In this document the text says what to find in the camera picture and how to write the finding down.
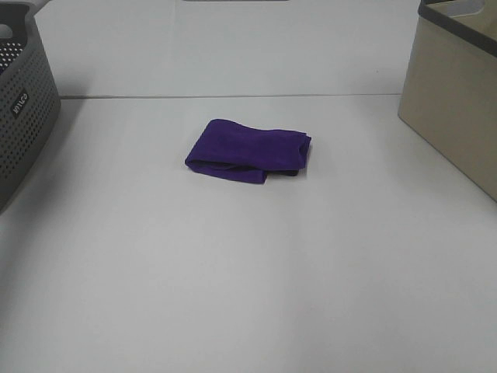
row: purple towel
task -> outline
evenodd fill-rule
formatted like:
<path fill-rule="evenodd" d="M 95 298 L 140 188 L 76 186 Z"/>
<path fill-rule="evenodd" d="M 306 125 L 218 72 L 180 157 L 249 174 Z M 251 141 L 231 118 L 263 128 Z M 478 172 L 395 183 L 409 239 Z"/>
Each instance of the purple towel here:
<path fill-rule="evenodd" d="M 230 120 L 212 120 L 186 158 L 196 173 L 260 183 L 267 173 L 296 176 L 304 169 L 311 138 L 296 131 L 255 130 Z"/>

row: microfiber cloth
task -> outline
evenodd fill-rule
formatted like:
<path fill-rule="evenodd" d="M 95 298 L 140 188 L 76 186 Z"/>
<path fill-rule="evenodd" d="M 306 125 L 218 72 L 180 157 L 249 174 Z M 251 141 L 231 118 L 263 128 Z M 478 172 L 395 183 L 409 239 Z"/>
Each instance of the microfiber cloth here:
<path fill-rule="evenodd" d="M 268 173 L 296 176 L 307 162 L 311 138 L 285 130 L 256 130 L 212 120 L 186 158 L 196 173 L 263 184 Z"/>

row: perforated basket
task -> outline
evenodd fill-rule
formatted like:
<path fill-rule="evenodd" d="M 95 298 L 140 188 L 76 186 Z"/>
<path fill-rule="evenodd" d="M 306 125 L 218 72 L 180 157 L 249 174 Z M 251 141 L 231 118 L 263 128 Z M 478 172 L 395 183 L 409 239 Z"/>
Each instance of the perforated basket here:
<path fill-rule="evenodd" d="M 39 8 L 0 0 L 0 211 L 35 162 L 61 107 L 33 17 Z"/>

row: folded towel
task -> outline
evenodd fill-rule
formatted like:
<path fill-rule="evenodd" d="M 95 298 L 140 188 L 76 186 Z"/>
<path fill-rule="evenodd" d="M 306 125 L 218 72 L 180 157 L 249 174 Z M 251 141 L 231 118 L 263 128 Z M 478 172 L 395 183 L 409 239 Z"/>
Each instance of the folded towel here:
<path fill-rule="evenodd" d="M 296 131 L 263 131 L 212 120 L 186 158 L 196 173 L 264 183 L 267 173 L 296 176 L 307 162 L 311 138 Z"/>

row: basket hole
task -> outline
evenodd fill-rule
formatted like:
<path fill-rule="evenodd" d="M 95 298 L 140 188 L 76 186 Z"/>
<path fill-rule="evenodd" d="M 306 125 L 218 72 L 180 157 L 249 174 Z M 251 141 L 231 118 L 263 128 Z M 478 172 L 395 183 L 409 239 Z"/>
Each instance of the basket hole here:
<path fill-rule="evenodd" d="M 14 33 L 12 32 L 12 29 L 7 25 L 0 23 L 0 39 L 12 39 L 13 36 Z"/>

